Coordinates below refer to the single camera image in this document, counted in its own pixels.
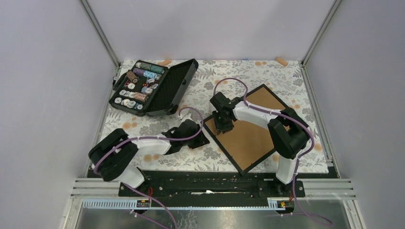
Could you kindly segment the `brown cardboard backing board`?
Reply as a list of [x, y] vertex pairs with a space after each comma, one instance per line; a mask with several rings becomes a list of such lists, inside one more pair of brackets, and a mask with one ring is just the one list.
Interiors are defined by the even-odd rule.
[[248, 172], [276, 172], [280, 156], [274, 150], [268, 129], [246, 121], [236, 121], [231, 131], [217, 134], [211, 116], [204, 122], [208, 134], [231, 161], [231, 168], [242, 175]]

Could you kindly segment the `black picture frame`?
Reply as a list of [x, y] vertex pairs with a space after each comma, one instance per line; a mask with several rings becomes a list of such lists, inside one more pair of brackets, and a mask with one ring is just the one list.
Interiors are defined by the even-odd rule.
[[239, 119], [216, 123], [217, 112], [214, 111], [204, 121], [206, 131], [241, 175], [275, 152], [281, 154], [277, 173], [281, 176], [292, 175], [297, 155], [310, 139], [304, 130], [308, 125], [264, 84], [248, 92], [247, 100], [258, 103], [261, 109], [275, 107], [277, 113], [300, 123], [247, 108], [241, 103], [236, 107]]

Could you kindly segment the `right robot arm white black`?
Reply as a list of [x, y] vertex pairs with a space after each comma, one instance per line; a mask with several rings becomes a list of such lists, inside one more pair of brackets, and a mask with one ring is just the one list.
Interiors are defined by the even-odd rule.
[[224, 134], [233, 129], [233, 122], [245, 121], [268, 129], [274, 149], [280, 155], [275, 193], [285, 197], [292, 190], [298, 154], [311, 139], [308, 125], [294, 109], [273, 110], [252, 104], [245, 97], [229, 99], [222, 92], [210, 99], [214, 106], [213, 119], [217, 133]]

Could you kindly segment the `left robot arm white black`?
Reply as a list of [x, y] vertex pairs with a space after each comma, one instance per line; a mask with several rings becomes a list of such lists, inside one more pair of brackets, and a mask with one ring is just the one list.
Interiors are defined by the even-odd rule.
[[122, 128], [115, 129], [88, 153], [94, 173], [105, 182], [119, 181], [129, 185], [136, 196], [148, 191], [142, 170], [130, 164], [136, 156], [166, 156], [178, 153], [183, 147], [195, 149], [209, 143], [202, 125], [188, 115], [178, 126], [153, 136], [136, 137]]

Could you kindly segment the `floral patterned table mat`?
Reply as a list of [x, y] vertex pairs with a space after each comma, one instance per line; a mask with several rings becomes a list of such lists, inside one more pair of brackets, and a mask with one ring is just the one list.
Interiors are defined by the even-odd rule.
[[[245, 88], [253, 90], [262, 84], [273, 91], [287, 106], [294, 108], [310, 126], [314, 135], [315, 146], [311, 152], [301, 158], [298, 171], [327, 173], [325, 151], [322, 148], [298, 61], [289, 61], [288, 66], [283, 67], [276, 61], [200, 60], [198, 70], [180, 101], [179, 108], [183, 115], [191, 114], [193, 119], [198, 120], [200, 116], [211, 115], [212, 106], [209, 99], [214, 89], [228, 98], [234, 98], [242, 96]], [[99, 136], [104, 138], [117, 128], [124, 129], [130, 135], [157, 135], [178, 124], [177, 115], [157, 118], [137, 117], [108, 107]], [[169, 156], [138, 156], [131, 163], [133, 166], [148, 170], [236, 171], [235, 168], [231, 168], [230, 160], [213, 140], [193, 150], [184, 147], [180, 152]]]

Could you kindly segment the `black open poker chip case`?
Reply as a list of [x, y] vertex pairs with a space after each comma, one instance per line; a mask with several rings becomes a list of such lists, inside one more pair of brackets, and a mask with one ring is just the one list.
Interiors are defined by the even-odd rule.
[[195, 59], [172, 67], [138, 60], [117, 79], [109, 104], [136, 116], [174, 114], [198, 67]]

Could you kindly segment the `left wooden cork piece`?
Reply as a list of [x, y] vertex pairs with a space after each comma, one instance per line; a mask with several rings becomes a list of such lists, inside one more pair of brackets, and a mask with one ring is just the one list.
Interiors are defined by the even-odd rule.
[[171, 62], [172, 62], [171, 59], [166, 59], [166, 60], [163, 60], [163, 61], [159, 62], [158, 65], [167, 66], [167, 65], [169, 65]]

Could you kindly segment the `wooden cork piece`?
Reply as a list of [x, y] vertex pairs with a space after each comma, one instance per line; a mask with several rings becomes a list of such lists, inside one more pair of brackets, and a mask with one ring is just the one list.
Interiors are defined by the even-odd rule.
[[166, 60], [163, 60], [163, 61], [159, 62], [158, 65], [167, 66], [167, 65], [169, 65], [171, 62], [172, 62], [171, 59], [166, 59]]
[[277, 57], [275, 59], [276, 62], [278, 62], [279, 64], [281, 64], [284, 67], [288, 66], [288, 61], [284, 60], [282, 57]]

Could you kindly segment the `right wooden cork piece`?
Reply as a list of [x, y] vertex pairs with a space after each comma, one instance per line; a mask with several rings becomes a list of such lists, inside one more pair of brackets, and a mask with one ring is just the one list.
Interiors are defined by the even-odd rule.
[[281, 64], [284, 67], [288, 66], [288, 61], [284, 60], [282, 57], [277, 57], [275, 59], [276, 62], [278, 62], [279, 64]]

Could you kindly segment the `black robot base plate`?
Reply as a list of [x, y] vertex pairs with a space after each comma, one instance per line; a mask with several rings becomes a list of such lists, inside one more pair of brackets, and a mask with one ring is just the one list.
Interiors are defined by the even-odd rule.
[[259, 206], [266, 199], [289, 200], [295, 189], [299, 200], [337, 200], [335, 173], [300, 174], [295, 185], [282, 186], [275, 173], [145, 171], [138, 191], [166, 204]]

